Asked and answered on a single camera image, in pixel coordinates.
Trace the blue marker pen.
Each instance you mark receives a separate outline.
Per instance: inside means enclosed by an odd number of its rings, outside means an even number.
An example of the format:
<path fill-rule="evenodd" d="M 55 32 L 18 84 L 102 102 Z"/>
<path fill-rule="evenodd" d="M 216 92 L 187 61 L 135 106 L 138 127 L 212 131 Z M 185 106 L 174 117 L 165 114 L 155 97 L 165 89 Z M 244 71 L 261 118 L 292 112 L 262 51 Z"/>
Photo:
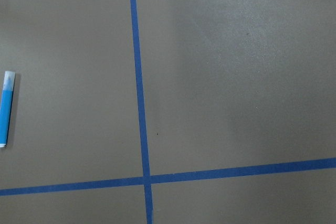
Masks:
<path fill-rule="evenodd" d="M 7 145 L 14 83 L 15 72 L 5 71 L 1 96 L 1 148 L 4 148 Z"/>

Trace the blue tape strip lengthwise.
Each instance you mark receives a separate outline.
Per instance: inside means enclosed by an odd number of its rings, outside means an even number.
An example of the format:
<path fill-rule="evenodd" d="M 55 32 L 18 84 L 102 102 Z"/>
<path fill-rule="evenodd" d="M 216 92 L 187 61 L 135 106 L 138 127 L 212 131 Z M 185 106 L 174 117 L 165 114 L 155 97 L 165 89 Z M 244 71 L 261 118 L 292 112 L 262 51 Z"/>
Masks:
<path fill-rule="evenodd" d="M 136 88 L 137 88 L 136 94 L 137 94 L 137 103 L 138 103 L 138 118 L 139 118 L 146 221 L 147 223 L 153 223 L 153 197 L 152 197 L 152 187 L 151 187 L 148 139 L 147 139 L 147 130 L 146 130 L 146 116 L 145 116 L 145 104 L 144 104 L 144 93 L 143 93 L 142 62 L 141 62 L 137 0 L 130 0 L 130 7 L 131 7 L 131 23 L 132 23 L 134 64 L 135 64 L 135 80 L 136 80 Z"/>

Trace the blue tape strip crosswise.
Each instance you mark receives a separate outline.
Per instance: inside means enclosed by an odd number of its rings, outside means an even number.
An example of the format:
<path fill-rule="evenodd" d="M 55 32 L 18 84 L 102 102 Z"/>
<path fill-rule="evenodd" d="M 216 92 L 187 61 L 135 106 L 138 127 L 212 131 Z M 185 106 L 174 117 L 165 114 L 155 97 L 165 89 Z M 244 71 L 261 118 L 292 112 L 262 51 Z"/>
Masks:
<path fill-rule="evenodd" d="M 8 188 L 8 189 L 1 189 L 1 196 L 137 186 L 137 185 L 145 185 L 147 182 L 150 184 L 187 182 L 194 180 L 302 172 L 308 170 L 319 170 L 329 168 L 335 168 L 335 158 L 324 158 L 324 159 L 315 159 L 309 161 L 288 162 L 279 164 L 203 170 L 203 171 L 184 172 L 184 173 L 151 175 L 149 178 L 129 177 L 119 179 L 108 179 L 108 180 L 95 180 L 90 182 Z"/>

